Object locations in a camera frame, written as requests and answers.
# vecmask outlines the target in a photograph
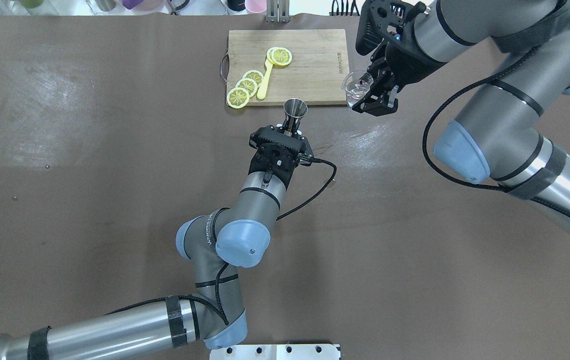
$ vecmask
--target wooden cutting board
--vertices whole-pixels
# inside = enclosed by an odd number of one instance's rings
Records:
[[[274,66],[267,96],[253,96],[248,106],[283,105],[299,98],[307,105],[346,105],[341,89],[350,72],[344,29],[323,30],[230,30],[227,94],[248,70],[265,73],[267,50],[288,48],[292,62]]]

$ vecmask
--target table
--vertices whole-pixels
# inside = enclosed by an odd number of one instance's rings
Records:
[[[0,18],[0,333],[194,291],[177,229],[233,204],[249,134],[284,118],[224,104],[228,30],[344,28],[350,66],[363,69],[357,26],[309,14]],[[301,130],[339,172],[240,271],[246,344],[333,342],[346,360],[570,358],[570,235],[422,159],[432,112],[501,58],[479,44],[407,86],[390,116],[310,108]],[[570,154],[570,97],[538,129]],[[283,209],[330,171],[297,170]],[[197,342],[152,358],[208,351]]]

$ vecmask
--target white metal plate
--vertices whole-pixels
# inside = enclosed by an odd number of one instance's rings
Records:
[[[212,350],[209,360],[340,360],[339,344],[242,344]]]

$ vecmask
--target yellow knife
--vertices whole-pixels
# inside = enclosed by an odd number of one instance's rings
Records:
[[[272,75],[272,68],[274,64],[270,62],[269,59],[265,59],[265,75],[262,77],[262,82],[258,86],[258,92],[256,93],[256,98],[263,100],[267,95],[267,86],[270,83],[270,75]]]

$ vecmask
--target glass of water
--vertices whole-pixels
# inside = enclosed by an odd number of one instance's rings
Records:
[[[342,89],[345,91],[350,109],[370,91],[373,82],[374,78],[365,70],[356,70],[347,74],[342,82]]]

